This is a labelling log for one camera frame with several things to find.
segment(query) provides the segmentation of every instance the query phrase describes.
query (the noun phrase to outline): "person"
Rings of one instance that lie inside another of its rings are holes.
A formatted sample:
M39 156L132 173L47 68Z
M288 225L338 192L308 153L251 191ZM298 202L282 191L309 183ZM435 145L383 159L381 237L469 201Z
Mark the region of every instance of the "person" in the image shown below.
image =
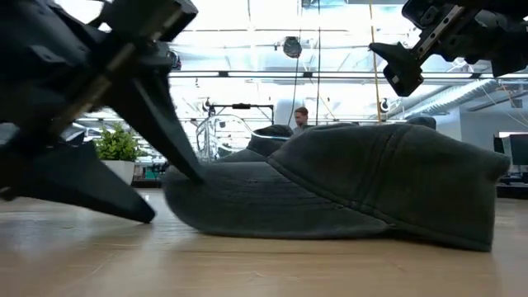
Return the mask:
M294 129L294 134L299 134L308 126L308 110L302 106L295 110L295 123L297 127Z

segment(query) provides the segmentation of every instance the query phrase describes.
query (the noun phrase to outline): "table surface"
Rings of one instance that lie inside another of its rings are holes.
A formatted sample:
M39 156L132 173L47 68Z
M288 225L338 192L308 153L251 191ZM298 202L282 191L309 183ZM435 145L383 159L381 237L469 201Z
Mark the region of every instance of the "table surface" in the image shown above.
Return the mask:
M78 207L0 202L0 296L526 296L528 201L498 200L493 252L395 239L205 236L157 210L136 224Z

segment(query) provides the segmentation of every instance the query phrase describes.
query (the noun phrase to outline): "pipe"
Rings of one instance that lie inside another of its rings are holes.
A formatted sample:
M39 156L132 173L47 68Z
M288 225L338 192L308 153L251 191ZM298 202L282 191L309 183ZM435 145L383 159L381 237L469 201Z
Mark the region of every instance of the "pipe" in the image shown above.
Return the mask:
M526 91L522 91L522 90L515 91L513 94L507 94L506 96L500 97L498 99L494 99L493 101L490 100L490 101L485 102L483 104L479 104L477 106L470 107L470 108L467 109L467 111L468 112L481 111L481 110L484 110L484 109L489 108L491 106L495 106L495 105L502 104L504 102L512 101L513 99L524 97L526 95L528 95L528 92L526 92Z
M387 119L393 118L395 116L400 116L400 114L404 113L406 110L411 109L412 107L415 107L416 104L419 104L420 102L423 102L429 99L430 97L435 96L439 92L445 91L446 89L450 87L451 86L441 86L431 92L427 92L422 95L411 96L411 97L399 97L395 100L391 100L391 101L399 101L401 103L398 104L398 106L396 106L395 108L391 109L389 112L387 112Z
M495 92L498 87L499 83L496 79L482 79L464 86L450 87L422 101L422 104L417 104L411 109L395 115L395 117L408 119L416 115L448 111L473 99Z

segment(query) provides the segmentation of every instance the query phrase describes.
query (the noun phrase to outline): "cap visor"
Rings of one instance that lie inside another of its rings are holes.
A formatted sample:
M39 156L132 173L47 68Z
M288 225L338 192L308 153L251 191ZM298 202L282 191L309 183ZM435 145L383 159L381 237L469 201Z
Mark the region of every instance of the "cap visor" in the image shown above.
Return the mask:
M168 206L203 233L250 238L365 238L388 225L315 195L268 163L211 163L205 182L167 171Z
M250 149L243 149L236 153L231 153L223 158L216 160L216 162L265 162L266 157L259 153L255 153Z

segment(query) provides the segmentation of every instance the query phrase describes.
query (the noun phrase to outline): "baseball cap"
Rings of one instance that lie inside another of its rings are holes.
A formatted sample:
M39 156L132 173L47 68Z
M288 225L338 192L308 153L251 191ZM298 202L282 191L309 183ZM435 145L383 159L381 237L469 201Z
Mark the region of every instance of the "baseball cap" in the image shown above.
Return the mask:
M265 162L293 133L287 125L269 125L254 130L245 149L231 153L216 162Z
M436 120L432 116L417 116L407 120L407 124L410 125L422 125L436 130Z
M265 162L211 163L205 182L177 171L168 206L204 233L250 238L367 238L406 233L489 251L496 183L509 158L421 125L327 125Z

